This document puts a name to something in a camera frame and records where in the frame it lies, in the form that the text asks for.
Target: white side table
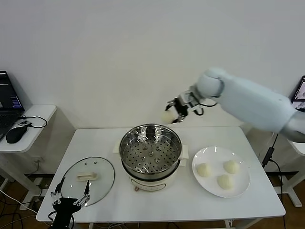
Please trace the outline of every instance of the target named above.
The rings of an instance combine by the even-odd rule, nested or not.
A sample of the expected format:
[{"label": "white side table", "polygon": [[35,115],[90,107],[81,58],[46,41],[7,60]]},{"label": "white side table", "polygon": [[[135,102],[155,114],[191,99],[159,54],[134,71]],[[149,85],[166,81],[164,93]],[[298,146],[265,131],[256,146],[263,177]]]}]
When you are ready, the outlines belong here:
[{"label": "white side table", "polygon": [[[297,143],[288,141],[293,149],[301,156],[305,156],[305,143]],[[305,167],[303,167],[297,174],[291,179],[287,180],[285,176],[282,176],[283,180],[283,193],[288,194],[295,207],[301,207],[302,202],[294,191],[294,186],[299,184],[305,179]],[[281,194],[281,187],[275,187],[277,194]]]},{"label": "white side table", "polygon": [[[56,106],[54,105],[33,105],[26,109],[23,115],[28,117],[40,116],[49,121],[55,111]],[[38,118],[31,119],[30,121],[34,126],[42,126],[45,124],[43,120]],[[28,128],[22,139],[14,144],[7,143],[6,138],[3,138],[0,141],[0,153],[24,153],[28,151],[42,130],[43,128]],[[46,194],[46,189],[41,190],[37,186],[42,181],[42,178],[36,178],[35,181],[32,182],[13,163],[8,161],[3,154],[0,154],[0,168],[29,191],[23,202],[30,202],[34,196],[44,196]],[[7,182],[8,179],[3,182],[0,188],[4,188]]]}]

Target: cooker handle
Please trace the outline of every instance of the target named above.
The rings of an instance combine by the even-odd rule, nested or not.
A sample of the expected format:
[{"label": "cooker handle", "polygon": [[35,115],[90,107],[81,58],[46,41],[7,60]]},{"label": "cooker handle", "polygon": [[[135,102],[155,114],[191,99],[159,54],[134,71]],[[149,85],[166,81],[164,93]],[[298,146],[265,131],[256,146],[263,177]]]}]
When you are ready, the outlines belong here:
[{"label": "cooker handle", "polygon": [[113,152],[114,154],[118,154],[118,153],[120,152],[120,143],[121,143],[121,141],[117,141],[117,142],[115,143],[114,148],[113,148],[113,150],[112,150],[112,152]]},{"label": "cooker handle", "polygon": [[179,160],[180,164],[179,166],[186,166],[186,160],[189,159],[189,146],[188,145],[182,145],[182,152],[180,154]]}]

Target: laptop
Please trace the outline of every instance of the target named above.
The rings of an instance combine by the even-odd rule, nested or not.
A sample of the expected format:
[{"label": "laptop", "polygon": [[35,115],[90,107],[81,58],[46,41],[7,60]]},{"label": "laptop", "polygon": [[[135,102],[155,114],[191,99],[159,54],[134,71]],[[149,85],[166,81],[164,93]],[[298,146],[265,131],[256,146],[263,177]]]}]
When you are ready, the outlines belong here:
[{"label": "laptop", "polygon": [[15,124],[24,108],[6,71],[0,70],[0,140]]}]

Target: wooden floor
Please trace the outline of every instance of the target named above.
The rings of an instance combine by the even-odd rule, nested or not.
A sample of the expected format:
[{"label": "wooden floor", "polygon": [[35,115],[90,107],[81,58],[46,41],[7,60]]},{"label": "wooden floor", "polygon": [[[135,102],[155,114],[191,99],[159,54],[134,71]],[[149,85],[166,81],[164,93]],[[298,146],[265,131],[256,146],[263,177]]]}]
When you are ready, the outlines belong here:
[{"label": "wooden floor", "polygon": [[[279,179],[277,177],[270,178],[272,184],[274,186],[278,186],[280,184]],[[51,179],[44,179],[43,183],[41,184],[43,187],[46,184],[49,184]],[[15,199],[21,200],[23,196],[26,194],[26,189],[22,187],[19,183],[13,182],[9,183],[4,191],[9,194],[10,196],[14,197]],[[291,203],[288,195],[284,195],[284,207],[286,209],[286,228],[287,229],[305,229],[305,181],[301,182],[299,185],[295,187],[295,191],[299,196],[303,207],[302,208],[295,208]],[[4,201],[4,196],[1,195],[1,201]],[[34,213],[31,211],[20,211],[19,206],[8,205],[8,204],[16,204],[13,200],[9,198],[5,198],[7,205],[4,207],[4,204],[0,203],[0,229],[3,228],[4,225],[12,222],[12,213],[17,212],[21,215],[21,217],[30,216],[23,220],[23,228],[24,229],[47,229],[47,226],[44,223],[40,223],[36,221]],[[38,208],[41,204],[41,201],[38,201],[34,208]],[[198,229],[198,228],[216,228],[216,227],[225,227],[223,221],[212,221],[212,222],[177,222],[177,223],[170,223],[167,222],[163,223],[140,223],[140,229]],[[88,224],[81,224],[81,228],[88,228]],[[95,229],[100,227],[106,227],[108,224],[98,224],[95,225]],[[128,229],[138,229],[137,223],[126,223],[125,226]],[[11,224],[4,227],[4,229],[22,229],[20,221],[15,222],[13,227]],[[272,219],[263,219],[257,224],[250,227],[251,229],[283,229],[283,218],[272,218]]]}]

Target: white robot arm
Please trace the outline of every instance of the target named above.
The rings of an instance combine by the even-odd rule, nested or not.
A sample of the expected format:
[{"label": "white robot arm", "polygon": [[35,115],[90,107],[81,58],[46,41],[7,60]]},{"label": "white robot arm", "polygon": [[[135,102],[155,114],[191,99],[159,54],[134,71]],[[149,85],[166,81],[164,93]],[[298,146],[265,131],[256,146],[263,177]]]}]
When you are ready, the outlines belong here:
[{"label": "white robot arm", "polygon": [[[305,113],[294,109],[287,97],[218,68],[205,71],[195,85],[170,101],[163,119],[168,123],[181,122],[188,115],[187,110],[202,115],[203,110],[201,114],[198,108],[206,98],[258,129],[281,133],[294,142],[305,142]],[[176,119],[169,115],[172,106],[178,113]]]}]

